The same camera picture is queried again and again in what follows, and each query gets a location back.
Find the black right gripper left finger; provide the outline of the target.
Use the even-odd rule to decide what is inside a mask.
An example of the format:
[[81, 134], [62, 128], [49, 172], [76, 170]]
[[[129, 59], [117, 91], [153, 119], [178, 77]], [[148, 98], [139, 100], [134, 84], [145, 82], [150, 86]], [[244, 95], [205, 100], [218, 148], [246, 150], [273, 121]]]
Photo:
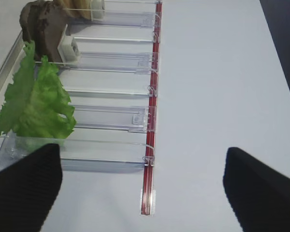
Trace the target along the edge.
[[46, 144], [1, 170], [0, 232], [39, 232], [62, 179], [58, 144]]

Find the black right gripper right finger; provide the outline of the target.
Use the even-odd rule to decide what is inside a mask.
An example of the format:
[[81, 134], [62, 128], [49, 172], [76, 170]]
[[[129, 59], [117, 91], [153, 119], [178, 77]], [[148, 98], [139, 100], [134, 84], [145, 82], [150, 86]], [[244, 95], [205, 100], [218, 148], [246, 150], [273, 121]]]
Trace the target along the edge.
[[230, 147], [223, 186], [244, 232], [290, 232], [290, 178]]

